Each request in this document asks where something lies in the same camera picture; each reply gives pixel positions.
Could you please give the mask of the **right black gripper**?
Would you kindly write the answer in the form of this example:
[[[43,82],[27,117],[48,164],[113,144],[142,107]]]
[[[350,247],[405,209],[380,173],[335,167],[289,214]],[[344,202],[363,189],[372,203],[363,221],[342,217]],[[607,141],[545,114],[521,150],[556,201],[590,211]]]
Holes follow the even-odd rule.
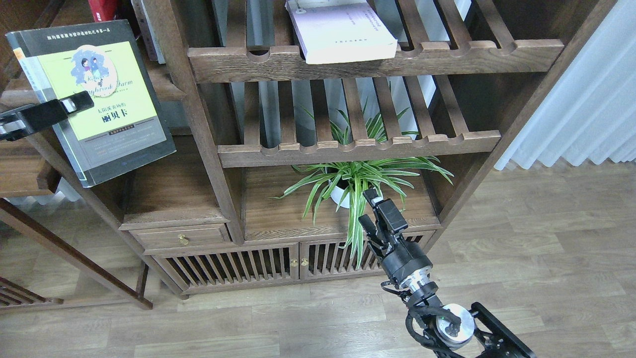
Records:
[[[363,192],[372,207],[376,221],[368,215],[358,218],[368,244],[396,289],[417,291],[431,282],[432,262],[418,243],[405,240],[402,231],[407,222],[393,200],[377,195],[374,188]]]

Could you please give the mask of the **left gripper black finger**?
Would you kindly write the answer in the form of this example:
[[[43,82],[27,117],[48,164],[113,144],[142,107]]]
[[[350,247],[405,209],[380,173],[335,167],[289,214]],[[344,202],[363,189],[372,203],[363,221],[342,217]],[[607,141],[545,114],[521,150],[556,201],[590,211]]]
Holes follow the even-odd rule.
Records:
[[[87,91],[40,104],[27,104],[1,113],[0,139],[16,141],[58,124],[75,112],[94,107]]]

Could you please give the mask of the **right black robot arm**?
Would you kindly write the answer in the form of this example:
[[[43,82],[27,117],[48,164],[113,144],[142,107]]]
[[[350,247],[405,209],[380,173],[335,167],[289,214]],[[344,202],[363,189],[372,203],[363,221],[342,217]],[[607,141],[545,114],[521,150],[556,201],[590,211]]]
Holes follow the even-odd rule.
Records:
[[[430,279],[432,262],[415,242],[402,236],[407,222],[391,199],[371,188],[363,193],[372,207],[375,221],[359,217],[368,236],[368,247],[379,261],[388,281],[407,307],[405,326],[409,335],[439,358],[456,358],[457,349],[476,337],[483,346],[482,358],[533,358],[535,353],[480,303],[470,310],[458,304],[443,304],[438,286]]]

